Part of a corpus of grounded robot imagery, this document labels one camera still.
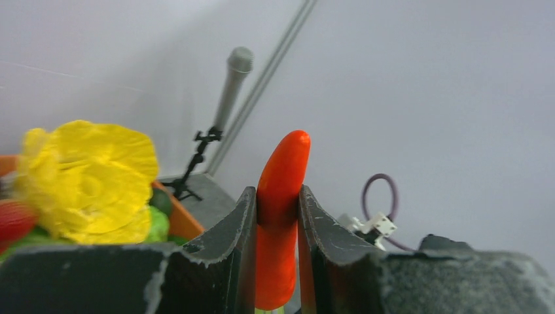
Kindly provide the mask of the red toy chili pepper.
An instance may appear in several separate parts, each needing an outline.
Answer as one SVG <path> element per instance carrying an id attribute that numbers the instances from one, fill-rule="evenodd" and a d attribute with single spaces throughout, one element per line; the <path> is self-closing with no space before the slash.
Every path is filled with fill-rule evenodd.
<path id="1" fill-rule="evenodd" d="M 288 133 L 260 175 L 256 195 L 255 308 L 261 311 L 281 308 L 295 290 L 298 195 L 310 148 L 306 131 Z"/>

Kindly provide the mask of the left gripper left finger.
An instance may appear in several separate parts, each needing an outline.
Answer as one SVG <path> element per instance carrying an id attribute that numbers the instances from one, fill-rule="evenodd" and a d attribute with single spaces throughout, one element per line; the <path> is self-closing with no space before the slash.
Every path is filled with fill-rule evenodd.
<path id="1" fill-rule="evenodd" d="M 185 243 L 44 245 L 1 264 L 2 313 L 253 313 L 256 191 Z"/>

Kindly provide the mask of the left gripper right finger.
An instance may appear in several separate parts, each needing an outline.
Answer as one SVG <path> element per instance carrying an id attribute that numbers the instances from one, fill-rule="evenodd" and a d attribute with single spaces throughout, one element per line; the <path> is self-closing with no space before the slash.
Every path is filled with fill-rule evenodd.
<path id="1" fill-rule="evenodd" d="M 303 313 L 554 312 L 554 281 L 525 254 L 385 252 L 341 226 L 308 186 L 298 217 Z"/>

